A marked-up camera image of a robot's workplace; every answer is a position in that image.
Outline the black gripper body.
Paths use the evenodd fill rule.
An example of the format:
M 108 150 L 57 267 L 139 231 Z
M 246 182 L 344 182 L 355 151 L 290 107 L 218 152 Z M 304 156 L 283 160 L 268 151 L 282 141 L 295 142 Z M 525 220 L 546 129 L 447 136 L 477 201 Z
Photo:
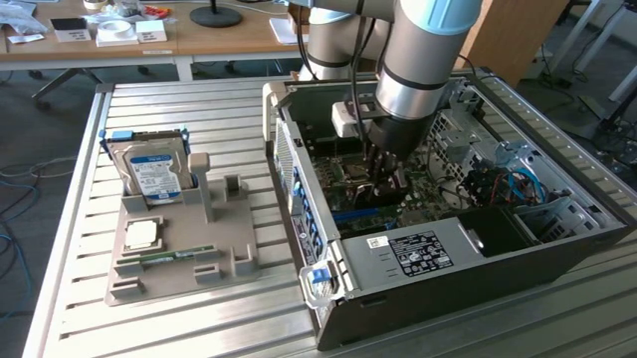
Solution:
M 370 125 L 370 142 L 398 160 L 407 160 L 431 129 L 434 115 L 421 119 L 401 119 L 394 116 L 374 119 Z

